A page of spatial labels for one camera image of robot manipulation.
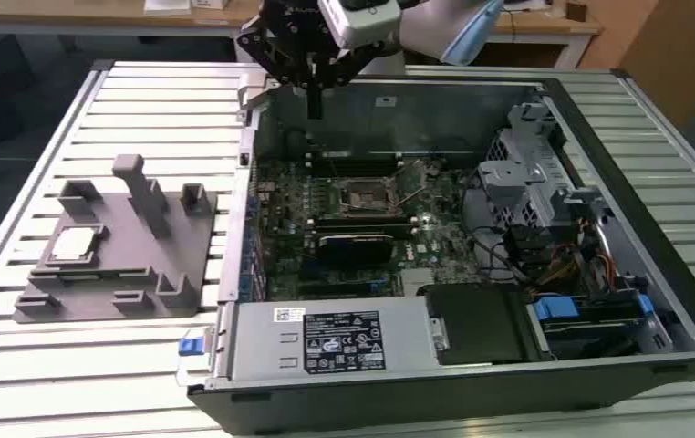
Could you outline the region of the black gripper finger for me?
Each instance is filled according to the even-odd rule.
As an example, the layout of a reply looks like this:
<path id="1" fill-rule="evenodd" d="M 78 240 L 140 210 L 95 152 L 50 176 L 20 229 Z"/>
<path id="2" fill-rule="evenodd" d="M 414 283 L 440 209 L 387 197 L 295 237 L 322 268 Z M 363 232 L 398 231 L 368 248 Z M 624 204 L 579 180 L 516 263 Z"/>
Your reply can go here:
<path id="1" fill-rule="evenodd" d="M 316 119 L 316 80 L 306 57 L 287 54 L 267 37 L 267 29 L 250 26 L 236 39 L 240 48 L 266 69 L 282 85 L 303 90 L 307 100 L 307 115 Z"/>
<path id="2" fill-rule="evenodd" d="M 324 116 L 324 91 L 350 84 L 368 63 L 383 53 L 384 43 L 375 42 L 356 49 L 319 54 L 315 70 L 315 118 Z"/>

